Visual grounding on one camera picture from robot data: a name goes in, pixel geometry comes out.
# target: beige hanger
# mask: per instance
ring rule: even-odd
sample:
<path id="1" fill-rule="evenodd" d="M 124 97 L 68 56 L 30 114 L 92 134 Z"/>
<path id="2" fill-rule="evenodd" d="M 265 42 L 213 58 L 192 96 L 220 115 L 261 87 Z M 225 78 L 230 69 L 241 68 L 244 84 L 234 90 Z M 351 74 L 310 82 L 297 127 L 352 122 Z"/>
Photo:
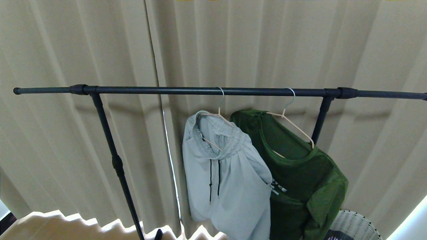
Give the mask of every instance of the beige hanger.
<path id="1" fill-rule="evenodd" d="M 290 124 L 292 124 L 294 127 L 296 127 L 296 129 L 298 129 L 300 132 L 302 132 L 302 134 L 304 134 L 308 139 L 310 139 L 311 147 L 314 149 L 314 142 L 313 142 L 313 140 L 304 131 L 302 131 L 301 128 L 297 127 L 291 120 L 289 120 L 287 117 L 285 117 L 286 107 L 289 106 L 291 103 L 293 103 L 293 101 L 295 100 L 295 92 L 294 92 L 294 90 L 292 88 L 287 88 L 287 89 L 291 90 L 293 92 L 294 96 L 292 98 L 292 101 L 290 103 L 286 104 L 285 108 L 283 109 L 283 113 L 282 114 L 277 114 L 277 113 L 272 113 L 272 112 L 267 112 L 267 113 L 271 114 L 271 115 L 279 116 L 279 117 L 282 117 L 282 118 L 286 119 Z"/>
<path id="2" fill-rule="evenodd" d="M 220 117 L 220 118 L 222 118 L 222 119 L 223 119 L 223 120 L 224 120 L 228 125 L 230 125 L 231 127 L 234 127 L 234 126 L 233 126 L 233 124 L 232 124 L 231 122 L 227 121 L 227 119 L 225 119 L 225 118 L 221 115 L 221 104 L 222 104 L 222 102 L 224 101 L 225 94 L 224 94 L 224 90 L 223 90 L 221 87 L 217 87 L 217 88 L 221 89 L 221 91 L 222 91 L 222 100 L 221 100 L 221 102 L 219 103 L 219 106 L 218 106 L 218 114 L 214 114 L 214 113 L 202 113 L 202 114 L 200 114 L 200 115 L 208 115 L 208 116 L 216 116 L 216 117 Z M 214 147 L 216 147 L 216 148 L 218 148 L 220 151 L 222 151 L 222 149 L 221 149 L 220 147 L 218 147 L 216 144 L 214 144 L 214 143 L 210 142 L 208 139 L 204 138 L 203 136 L 202 136 L 202 138 L 203 138 L 203 140 L 205 140 L 206 142 L 208 142 L 208 143 L 212 144 Z"/>

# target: green sweatshirt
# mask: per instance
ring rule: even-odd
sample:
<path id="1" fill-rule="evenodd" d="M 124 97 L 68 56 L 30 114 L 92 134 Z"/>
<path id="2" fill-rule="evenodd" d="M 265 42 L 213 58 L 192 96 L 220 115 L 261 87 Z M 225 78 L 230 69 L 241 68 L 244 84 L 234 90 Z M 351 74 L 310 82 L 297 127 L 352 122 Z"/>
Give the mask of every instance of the green sweatshirt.
<path id="1" fill-rule="evenodd" d="M 270 197 L 270 240 L 323 239 L 348 186 L 333 160 L 266 111 L 237 111 L 230 121 L 250 136 L 275 180 Z"/>

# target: metal hook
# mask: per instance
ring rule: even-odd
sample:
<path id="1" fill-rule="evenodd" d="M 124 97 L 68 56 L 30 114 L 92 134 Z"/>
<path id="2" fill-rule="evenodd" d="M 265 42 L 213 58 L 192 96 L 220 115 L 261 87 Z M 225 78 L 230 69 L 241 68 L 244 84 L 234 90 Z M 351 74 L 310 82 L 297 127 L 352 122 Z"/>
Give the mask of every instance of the metal hook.
<path id="1" fill-rule="evenodd" d="M 224 94 L 224 90 L 221 87 L 217 87 L 217 88 L 221 89 L 221 92 L 222 92 L 222 100 L 220 101 L 220 103 L 218 105 L 218 115 L 221 115 L 221 105 L 225 99 L 225 94 Z"/>
<path id="2" fill-rule="evenodd" d="M 295 91 L 294 91 L 292 88 L 286 88 L 286 89 L 291 90 L 291 91 L 292 91 L 292 93 L 294 94 L 294 97 L 292 98 L 292 101 L 290 101 L 288 104 L 286 104 L 286 105 L 285 105 L 285 107 L 283 108 L 283 113 L 282 113 L 282 115 L 283 115 L 283 116 L 285 115 L 285 110 L 286 110 L 286 108 L 287 108 L 289 105 L 291 105 L 291 103 L 293 103 L 293 101 L 295 101 L 295 97 L 296 97 L 296 95 L 295 95 Z"/>

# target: clothing rack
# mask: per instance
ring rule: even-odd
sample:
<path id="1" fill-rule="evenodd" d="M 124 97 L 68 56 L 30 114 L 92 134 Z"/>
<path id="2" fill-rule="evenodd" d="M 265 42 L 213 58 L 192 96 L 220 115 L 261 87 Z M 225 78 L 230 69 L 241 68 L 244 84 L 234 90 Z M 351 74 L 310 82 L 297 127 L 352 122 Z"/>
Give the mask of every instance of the clothing rack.
<path id="1" fill-rule="evenodd" d="M 107 117 L 102 106 L 100 94 L 169 94 L 169 95 L 240 95 L 240 96 L 294 96 L 287 88 L 176 88 L 176 87 L 100 87 L 85 84 L 70 87 L 52 88 L 14 88 L 13 92 L 19 94 L 47 94 L 47 93 L 71 93 L 77 95 L 90 95 L 97 109 L 108 147 L 112 155 L 112 164 L 122 185 L 123 193 L 131 212 L 135 226 L 139 226 L 139 219 L 132 201 L 132 196 L 126 182 L 123 170 L 123 162 L 117 153 Z M 395 98 L 395 99 L 419 99 L 427 100 L 427 93 L 390 92 L 390 91 L 362 91 L 354 88 L 324 88 L 305 89 L 293 88 L 297 97 L 323 97 L 319 115 L 313 130 L 312 140 L 317 143 L 320 131 L 328 113 L 330 104 L 334 99 L 350 99 L 355 97 Z M 136 227 L 140 240 L 144 240 L 141 227 Z M 159 229 L 155 240 L 160 240 L 163 233 Z"/>

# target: curtain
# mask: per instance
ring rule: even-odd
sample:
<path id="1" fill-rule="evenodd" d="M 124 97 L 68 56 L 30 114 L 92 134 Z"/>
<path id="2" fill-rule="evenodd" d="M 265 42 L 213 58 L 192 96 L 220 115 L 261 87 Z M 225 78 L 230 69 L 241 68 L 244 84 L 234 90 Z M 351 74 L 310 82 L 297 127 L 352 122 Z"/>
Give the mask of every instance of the curtain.
<path id="1" fill-rule="evenodd" d="M 59 209 L 100 225 L 133 224 L 90 97 L 15 96 L 14 87 L 425 92 L 426 8 L 423 1 L 1 1 L 0 197 L 17 217 Z M 190 217 L 181 144 L 187 117 L 217 111 L 221 96 L 101 97 L 144 231 L 169 225 L 179 235 L 182 222 L 187 237 L 201 224 L 215 235 L 209 222 Z M 281 113 L 290 100 L 226 96 L 221 110 Z M 310 135 L 320 103 L 297 97 L 287 116 Z M 425 104 L 334 100 L 318 141 L 349 179 L 343 209 L 366 216 L 385 237 L 427 194 Z"/>

